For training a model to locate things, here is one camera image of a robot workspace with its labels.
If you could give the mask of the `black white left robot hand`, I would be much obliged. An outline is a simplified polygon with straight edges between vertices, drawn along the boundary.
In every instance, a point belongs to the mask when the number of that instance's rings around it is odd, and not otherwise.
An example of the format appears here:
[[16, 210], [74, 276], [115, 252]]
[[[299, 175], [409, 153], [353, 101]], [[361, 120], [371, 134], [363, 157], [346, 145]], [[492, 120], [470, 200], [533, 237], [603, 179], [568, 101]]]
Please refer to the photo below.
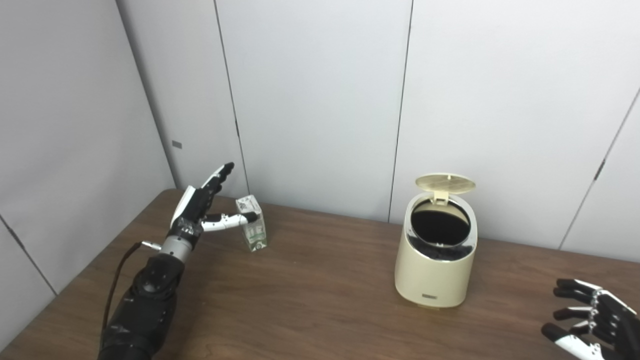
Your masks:
[[180, 199], [170, 222], [169, 239], [194, 249], [202, 233], [239, 228], [258, 221], [254, 211], [234, 214], [210, 214], [215, 196], [234, 170], [234, 162], [227, 162], [215, 170], [201, 187], [189, 186]]

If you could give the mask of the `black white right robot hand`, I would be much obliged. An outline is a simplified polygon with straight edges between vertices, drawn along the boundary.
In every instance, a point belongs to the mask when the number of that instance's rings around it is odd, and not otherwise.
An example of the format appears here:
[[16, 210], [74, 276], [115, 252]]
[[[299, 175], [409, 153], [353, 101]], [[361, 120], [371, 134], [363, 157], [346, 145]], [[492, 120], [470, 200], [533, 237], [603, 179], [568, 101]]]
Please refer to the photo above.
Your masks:
[[[541, 327], [548, 341], [578, 360], [640, 358], [639, 313], [615, 294], [583, 280], [559, 278], [553, 295], [582, 305], [553, 312], [555, 321]], [[577, 321], [569, 329], [557, 324], [569, 320]]]

